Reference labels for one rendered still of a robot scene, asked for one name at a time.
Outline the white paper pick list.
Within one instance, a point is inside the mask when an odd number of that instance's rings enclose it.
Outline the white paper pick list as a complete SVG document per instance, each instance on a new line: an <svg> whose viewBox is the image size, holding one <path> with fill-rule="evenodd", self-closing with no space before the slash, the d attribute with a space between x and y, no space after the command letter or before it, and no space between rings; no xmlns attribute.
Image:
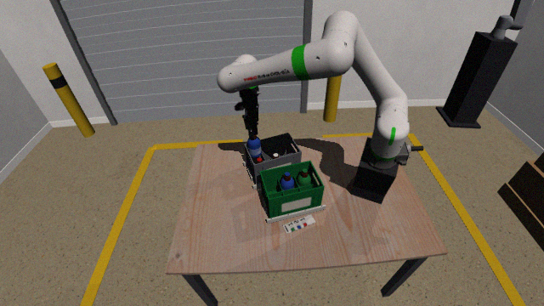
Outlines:
<svg viewBox="0 0 544 306"><path fill-rule="evenodd" d="M308 215L308 216L305 216L303 218L300 218L300 219L297 219L295 221L292 221L288 224L284 224L283 225L283 228L285 230L285 232L288 234L288 233L291 233L295 230L299 230L305 226L308 226L310 224L313 224L313 223L316 223L314 218L312 217L312 215Z"/></svg>

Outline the green crate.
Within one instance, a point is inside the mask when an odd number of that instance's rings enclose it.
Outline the green crate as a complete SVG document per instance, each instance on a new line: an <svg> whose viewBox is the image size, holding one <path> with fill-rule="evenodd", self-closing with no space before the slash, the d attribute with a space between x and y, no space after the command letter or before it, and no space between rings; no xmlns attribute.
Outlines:
<svg viewBox="0 0 544 306"><path fill-rule="evenodd" d="M299 187L298 175L304 168L309 172L311 184ZM294 180L294 189L281 188L281 179L286 172L289 172ZM312 168L304 162L260 171L262 195L269 218L320 206L322 190L315 178L320 182Z"/></svg>

